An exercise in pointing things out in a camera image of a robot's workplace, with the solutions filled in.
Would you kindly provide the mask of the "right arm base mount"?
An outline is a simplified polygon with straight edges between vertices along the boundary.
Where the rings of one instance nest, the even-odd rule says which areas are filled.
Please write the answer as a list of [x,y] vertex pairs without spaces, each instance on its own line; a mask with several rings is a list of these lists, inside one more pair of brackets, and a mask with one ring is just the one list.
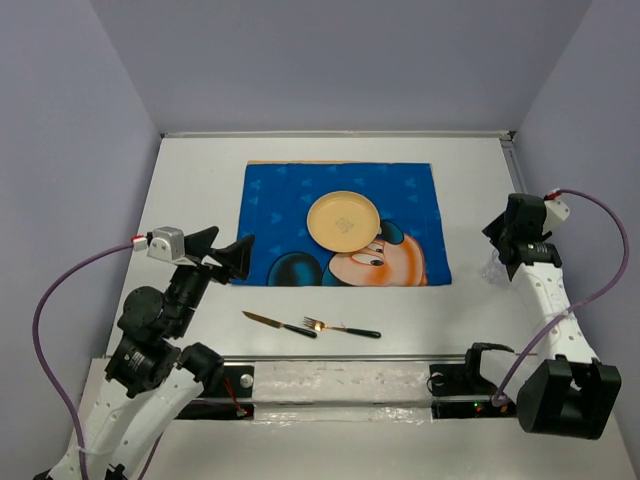
[[505,345],[475,342],[465,352],[464,359],[454,363],[436,363],[429,366],[426,387],[434,398],[431,406],[435,419],[515,418],[517,408],[509,400],[494,406],[491,396],[497,386],[480,375],[482,354],[499,351],[514,354]]

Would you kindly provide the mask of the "gold fork green handle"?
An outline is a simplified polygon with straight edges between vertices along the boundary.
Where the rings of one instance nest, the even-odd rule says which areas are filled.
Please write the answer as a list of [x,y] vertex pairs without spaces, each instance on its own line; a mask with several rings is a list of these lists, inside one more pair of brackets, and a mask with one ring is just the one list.
[[381,333],[378,331],[357,329],[357,328],[351,328],[351,327],[345,327],[345,326],[333,326],[310,317],[304,317],[302,324],[305,327],[311,330],[314,330],[316,332],[333,330],[333,331],[343,332],[346,334],[365,337],[365,338],[371,338],[371,339],[380,339],[382,337]]

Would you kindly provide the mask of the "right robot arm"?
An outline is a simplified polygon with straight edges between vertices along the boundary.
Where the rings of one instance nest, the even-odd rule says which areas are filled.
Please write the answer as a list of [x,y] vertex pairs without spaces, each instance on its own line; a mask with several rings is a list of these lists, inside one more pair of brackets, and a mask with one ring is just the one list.
[[604,364],[590,346],[576,317],[579,308],[607,293],[614,277],[586,299],[571,302],[562,260],[549,239],[570,214],[564,190],[543,197],[509,195],[502,214],[483,233],[522,301],[532,338],[521,351],[500,344],[475,343],[460,368],[462,384],[482,392],[492,385],[491,403],[516,406],[527,433],[599,439],[622,385],[619,370]]

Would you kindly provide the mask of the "gold knife green handle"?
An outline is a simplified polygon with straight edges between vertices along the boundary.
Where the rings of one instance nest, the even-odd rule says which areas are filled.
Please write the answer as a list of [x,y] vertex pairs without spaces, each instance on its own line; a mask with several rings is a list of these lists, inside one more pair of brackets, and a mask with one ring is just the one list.
[[307,338],[312,338],[312,339],[317,338],[317,333],[308,328],[303,328],[303,327],[298,327],[292,324],[283,323],[283,322],[280,322],[262,315],[258,315],[252,312],[243,311],[243,315],[250,320],[270,326],[275,329],[288,330],[290,332],[302,335]]

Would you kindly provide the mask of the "clear drinking glass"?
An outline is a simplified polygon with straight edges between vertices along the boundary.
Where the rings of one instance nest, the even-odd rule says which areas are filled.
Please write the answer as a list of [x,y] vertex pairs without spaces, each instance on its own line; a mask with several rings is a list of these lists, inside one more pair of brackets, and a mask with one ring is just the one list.
[[490,285],[497,287],[507,287],[509,278],[506,267],[499,258],[499,252],[494,249],[488,261],[484,265],[481,275]]

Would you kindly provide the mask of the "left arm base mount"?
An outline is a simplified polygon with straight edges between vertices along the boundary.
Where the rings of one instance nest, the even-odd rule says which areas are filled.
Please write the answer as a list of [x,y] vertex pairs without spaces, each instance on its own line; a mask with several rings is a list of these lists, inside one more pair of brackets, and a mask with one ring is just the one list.
[[226,364],[219,383],[191,401],[179,414],[182,420],[243,421],[254,416],[254,366]]

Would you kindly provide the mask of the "blue cartoon placemat cloth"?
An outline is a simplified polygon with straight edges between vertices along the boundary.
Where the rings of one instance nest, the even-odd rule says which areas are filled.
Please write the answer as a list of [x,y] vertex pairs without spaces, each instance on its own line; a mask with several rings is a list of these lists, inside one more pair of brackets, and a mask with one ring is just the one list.
[[[312,205],[334,191],[366,197],[376,237],[335,253],[309,233]],[[252,286],[441,286],[452,282],[428,163],[252,163],[245,169],[238,235],[254,235]]]

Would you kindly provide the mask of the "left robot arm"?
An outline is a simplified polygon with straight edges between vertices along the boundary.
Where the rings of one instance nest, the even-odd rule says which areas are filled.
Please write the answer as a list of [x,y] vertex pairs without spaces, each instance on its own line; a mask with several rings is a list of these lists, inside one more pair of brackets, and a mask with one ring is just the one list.
[[[102,251],[56,279],[39,300],[32,320],[32,341],[46,377],[62,399],[73,434],[62,458],[42,479],[142,479],[170,423],[201,395],[227,385],[224,359],[202,343],[172,345],[183,337],[211,283],[244,280],[250,270],[254,235],[224,248],[213,243],[212,226],[185,234],[173,227],[137,234]],[[86,417],[53,373],[43,352],[40,320],[51,294],[71,275],[122,251],[144,251],[173,266],[165,290],[141,286],[125,298],[117,327],[122,336],[104,371],[98,394]]]

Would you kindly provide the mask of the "yellow plate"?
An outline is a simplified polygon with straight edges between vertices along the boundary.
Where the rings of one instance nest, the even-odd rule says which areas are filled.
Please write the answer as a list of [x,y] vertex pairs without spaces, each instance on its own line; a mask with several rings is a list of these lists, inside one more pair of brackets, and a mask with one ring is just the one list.
[[350,253],[378,235],[380,215],[371,200],[352,191],[334,191],[309,208],[306,226],[312,239],[334,253]]

